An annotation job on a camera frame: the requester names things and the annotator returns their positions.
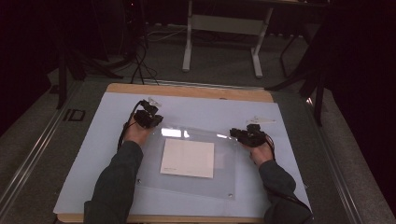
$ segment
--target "dark green sleeve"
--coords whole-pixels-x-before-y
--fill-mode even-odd
[[[289,173],[275,161],[263,163],[259,172],[271,202],[271,207],[264,215],[265,224],[312,223],[311,211],[297,203],[298,199],[294,195],[296,183]]]
[[[84,204],[84,223],[126,223],[134,200],[134,183],[143,159],[135,142],[124,142],[100,174],[92,199]]]

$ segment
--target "white paper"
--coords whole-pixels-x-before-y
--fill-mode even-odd
[[[167,138],[161,174],[213,178],[215,145]]]

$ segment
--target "chair leg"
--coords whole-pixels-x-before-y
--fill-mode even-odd
[[[296,38],[297,38],[297,35],[294,35],[293,38],[289,41],[288,45],[280,53],[279,61],[280,61],[280,65],[282,67],[283,76],[285,76],[285,77],[289,77],[289,75],[286,73],[285,63],[283,62],[283,55],[285,54],[286,50],[290,47],[291,43]]]

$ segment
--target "white table leg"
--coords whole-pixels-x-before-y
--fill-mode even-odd
[[[189,1],[189,17],[187,18],[187,43],[186,49],[184,51],[184,59],[183,59],[183,72],[190,71],[190,62],[191,62],[191,20],[192,20],[192,0]]]
[[[262,47],[262,41],[264,40],[265,32],[267,31],[272,12],[273,8],[268,8],[267,15],[265,16],[265,21],[262,22],[262,30],[260,31],[257,45],[255,48],[251,49],[251,58],[254,66],[254,73],[257,78],[262,78],[262,66],[260,65],[259,51]]]

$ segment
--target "white desk frame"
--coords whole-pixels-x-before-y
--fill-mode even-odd
[[[182,68],[183,72],[190,71],[192,51],[191,31],[192,29],[195,29],[243,35],[257,35],[259,39],[256,47],[251,49],[251,58],[254,66],[254,73],[257,78],[261,78],[262,66],[260,65],[259,51],[262,47],[262,41],[264,40],[272,12],[273,8],[268,8],[264,21],[196,15],[192,14],[192,0],[190,0],[189,17],[187,19],[187,44],[184,52]]]

